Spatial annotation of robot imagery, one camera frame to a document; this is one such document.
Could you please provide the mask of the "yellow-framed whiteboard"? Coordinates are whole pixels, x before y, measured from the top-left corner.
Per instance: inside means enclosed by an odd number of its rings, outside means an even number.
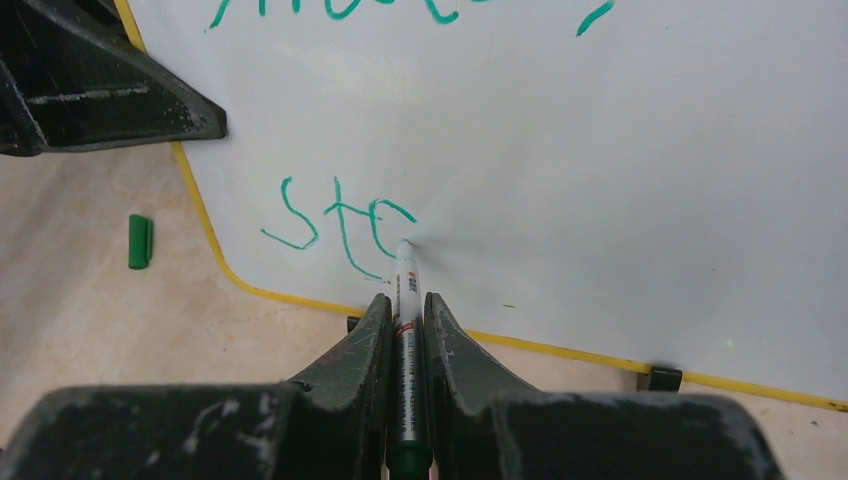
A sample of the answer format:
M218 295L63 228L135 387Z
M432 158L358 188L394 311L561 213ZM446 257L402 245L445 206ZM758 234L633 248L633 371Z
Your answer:
M225 110L175 152L221 268L353 313L847 407L843 1L122 1Z

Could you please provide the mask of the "green marker cap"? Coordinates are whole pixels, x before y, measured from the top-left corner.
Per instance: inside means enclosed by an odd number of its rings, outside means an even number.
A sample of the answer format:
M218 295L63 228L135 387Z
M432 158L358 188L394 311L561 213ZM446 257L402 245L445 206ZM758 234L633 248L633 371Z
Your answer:
M149 266L153 256L154 223L151 219L132 214L128 224L128 267L142 270Z

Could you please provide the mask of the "green whiteboard marker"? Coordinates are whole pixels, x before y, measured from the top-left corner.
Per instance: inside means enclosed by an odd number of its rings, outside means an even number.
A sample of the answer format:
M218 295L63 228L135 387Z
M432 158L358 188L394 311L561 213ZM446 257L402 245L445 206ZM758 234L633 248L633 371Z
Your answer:
M391 417L386 464L392 479L428 479L433 462L429 439L423 308L413 245L396 254L393 303Z

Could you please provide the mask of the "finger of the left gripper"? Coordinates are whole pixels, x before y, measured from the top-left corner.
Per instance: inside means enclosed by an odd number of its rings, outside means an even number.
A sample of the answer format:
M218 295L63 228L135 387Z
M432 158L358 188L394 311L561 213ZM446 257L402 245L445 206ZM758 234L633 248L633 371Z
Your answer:
M114 1L1 4L1 152L218 140L225 111L131 42Z

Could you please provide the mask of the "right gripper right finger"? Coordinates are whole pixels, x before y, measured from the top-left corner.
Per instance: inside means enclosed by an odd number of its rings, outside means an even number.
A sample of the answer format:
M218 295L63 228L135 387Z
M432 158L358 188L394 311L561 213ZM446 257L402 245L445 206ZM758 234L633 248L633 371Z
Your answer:
M444 479L779 479L759 424L721 396L550 393L424 301L435 458Z

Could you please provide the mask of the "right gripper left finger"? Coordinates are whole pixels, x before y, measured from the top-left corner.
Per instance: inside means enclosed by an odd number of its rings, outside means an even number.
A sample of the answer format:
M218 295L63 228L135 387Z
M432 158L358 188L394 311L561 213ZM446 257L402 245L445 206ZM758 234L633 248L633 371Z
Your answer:
M5 479L377 479L391 302L293 377L267 384L76 386L45 395Z

